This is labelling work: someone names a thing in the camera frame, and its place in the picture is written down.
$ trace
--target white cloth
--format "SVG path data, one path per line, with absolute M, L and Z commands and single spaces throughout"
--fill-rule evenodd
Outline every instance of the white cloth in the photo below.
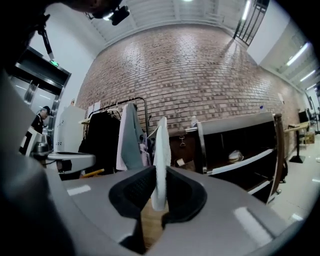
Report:
M 118 139 L 118 148 L 116 151 L 116 169 L 120 171 L 126 171 L 127 167 L 121 157 L 121 151 L 122 151 L 122 142 L 124 138 L 124 130 L 125 130 L 125 124 L 126 124 L 126 116 L 127 116 L 127 105 L 123 107 L 122 111 L 122 117 L 120 121 L 120 128 L 119 128 L 119 139 Z
M 152 207 L 155 211 L 163 211 L 167 200 L 166 175 L 167 166 L 171 163 L 171 150 L 169 144 L 169 132 L 167 118 L 163 117 L 159 123 L 155 138 L 155 155 L 153 165 L 156 168 L 156 185 L 151 195 Z

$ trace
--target black coat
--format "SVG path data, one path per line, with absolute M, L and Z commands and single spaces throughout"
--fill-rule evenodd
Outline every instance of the black coat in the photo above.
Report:
M 44 121 L 41 119 L 40 115 L 37 114 L 31 124 L 31 126 L 40 134 L 44 128 Z
M 104 169 L 103 174 L 112 174 L 116 170 L 119 129 L 120 121 L 108 112 L 91 117 L 85 151 L 95 155 L 92 171 Z

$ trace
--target person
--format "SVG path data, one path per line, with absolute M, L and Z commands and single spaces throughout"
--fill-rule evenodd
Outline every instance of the person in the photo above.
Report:
M 307 108 L 307 109 L 306 109 L 306 112 L 307 112 L 307 114 L 308 114 L 309 121 L 311 121 L 311 120 L 312 120 L 312 115 L 311 115 L 310 109 Z
M 31 126 L 40 134 L 42 134 L 42 130 L 44 127 L 44 120 L 50 115 L 50 108 L 48 106 L 44 106 L 40 113 L 37 114 L 31 124 Z

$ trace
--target floor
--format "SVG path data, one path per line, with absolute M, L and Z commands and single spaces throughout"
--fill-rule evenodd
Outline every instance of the floor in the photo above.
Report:
M 163 228 L 161 225 L 162 215 L 169 211 L 168 204 L 163 211 L 155 211 L 152 207 L 151 199 L 146 203 L 141 212 L 143 240 L 148 250 L 162 235 Z
M 308 217 L 320 192 L 320 134 L 315 143 L 300 146 L 303 163 L 288 163 L 286 183 L 279 185 L 282 190 L 269 206 L 282 217 L 288 225 Z

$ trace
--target clothing rack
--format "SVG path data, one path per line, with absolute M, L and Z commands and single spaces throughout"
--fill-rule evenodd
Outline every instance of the clothing rack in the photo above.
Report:
M 146 130 L 146 136 L 149 136 L 148 107 L 147 107 L 146 100 L 144 98 L 142 98 L 142 97 L 128 98 L 128 99 L 123 100 L 123 101 L 117 101 L 116 103 L 106 105 L 106 106 L 104 106 L 104 107 L 102 107 L 100 109 L 97 109 L 97 110 L 91 112 L 89 114 L 88 118 L 90 118 L 91 115 L 96 113 L 96 112 L 99 112 L 99 111 L 102 111 L 102 110 L 105 110 L 105 109 L 109 109 L 110 107 L 117 106 L 118 104 L 120 105 L 120 104 L 123 104 L 123 103 L 132 102 L 132 101 L 135 101 L 135 100 L 142 100 L 144 102 L 145 130 Z

